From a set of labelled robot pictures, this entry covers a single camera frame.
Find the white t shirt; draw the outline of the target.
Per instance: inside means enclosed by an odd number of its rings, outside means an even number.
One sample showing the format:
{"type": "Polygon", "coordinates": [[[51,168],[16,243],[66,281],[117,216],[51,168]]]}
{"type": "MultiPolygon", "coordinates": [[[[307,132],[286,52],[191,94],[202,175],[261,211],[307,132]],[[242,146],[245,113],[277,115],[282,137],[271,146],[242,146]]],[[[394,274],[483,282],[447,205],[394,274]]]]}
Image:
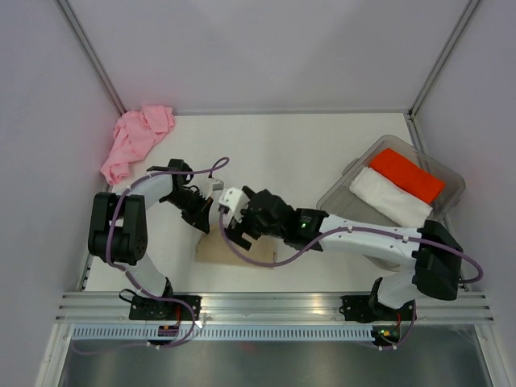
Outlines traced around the white t shirt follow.
{"type": "Polygon", "coordinates": [[[349,185],[360,200],[403,227],[421,227],[432,207],[400,189],[374,169],[363,167],[349,185]]]}

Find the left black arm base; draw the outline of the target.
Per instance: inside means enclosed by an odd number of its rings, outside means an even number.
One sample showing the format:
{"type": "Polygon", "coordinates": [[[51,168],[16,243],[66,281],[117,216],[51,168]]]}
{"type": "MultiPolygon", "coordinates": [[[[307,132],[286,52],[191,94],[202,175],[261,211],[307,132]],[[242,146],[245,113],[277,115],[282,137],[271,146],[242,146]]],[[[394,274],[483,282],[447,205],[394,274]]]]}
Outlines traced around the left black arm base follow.
{"type": "Polygon", "coordinates": [[[145,321],[191,321],[192,314],[183,303],[188,304],[198,319],[201,311],[202,298],[198,295],[177,295],[177,302],[162,302],[138,295],[130,289],[119,292],[119,299],[130,305],[130,320],[145,321]]]}

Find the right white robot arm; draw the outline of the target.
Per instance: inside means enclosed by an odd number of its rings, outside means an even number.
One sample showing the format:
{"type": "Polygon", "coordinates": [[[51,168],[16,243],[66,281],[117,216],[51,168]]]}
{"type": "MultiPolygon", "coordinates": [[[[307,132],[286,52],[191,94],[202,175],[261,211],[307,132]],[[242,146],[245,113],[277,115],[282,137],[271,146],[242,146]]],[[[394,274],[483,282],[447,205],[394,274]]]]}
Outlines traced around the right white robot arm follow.
{"type": "Polygon", "coordinates": [[[386,260],[398,271],[375,280],[366,312],[386,320],[420,296],[454,301],[458,295],[462,247],[438,222],[420,227],[362,223],[323,210],[298,208],[264,189],[224,189],[218,199],[219,228],[228,247],[242,260],[252,243],[273,237],[296,250],[285,266],[314,250],[354,252],[386,260]]]}

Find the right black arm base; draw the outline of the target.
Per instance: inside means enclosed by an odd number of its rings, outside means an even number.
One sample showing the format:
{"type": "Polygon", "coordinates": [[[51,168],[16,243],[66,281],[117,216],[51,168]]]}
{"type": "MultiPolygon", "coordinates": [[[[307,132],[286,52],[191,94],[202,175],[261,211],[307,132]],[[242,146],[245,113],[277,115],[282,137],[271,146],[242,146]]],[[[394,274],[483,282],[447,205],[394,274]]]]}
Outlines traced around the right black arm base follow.
{"type": "Polygon", "coordinates": [[[348,295],[340,298],[339,312],[347,322],[409,322],[414,317],[414,303],[407,302],[399,309],[380,304],[369,295],[348,295]]]}

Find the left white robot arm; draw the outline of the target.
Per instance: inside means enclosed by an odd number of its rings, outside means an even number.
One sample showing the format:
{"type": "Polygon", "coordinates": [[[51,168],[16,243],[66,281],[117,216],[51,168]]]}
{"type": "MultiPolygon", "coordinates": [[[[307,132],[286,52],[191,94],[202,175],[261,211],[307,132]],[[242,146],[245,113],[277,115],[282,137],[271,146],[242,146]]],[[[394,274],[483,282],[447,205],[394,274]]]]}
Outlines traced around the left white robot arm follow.
{"type": "Polygon", "coordinates": [[[170,280],[147,253],[147,211],[167,202],[180,211],[184,222],[207,234],[213,204],[212,176],[195,183],[199,174],[183,160],[171,159],[166,166],[149,168],[121,193],[94,196],[89,253],[119,270],[138,295],[148,297],[148,310],[159,319],[174,314],[176,300],[170,280]]]}

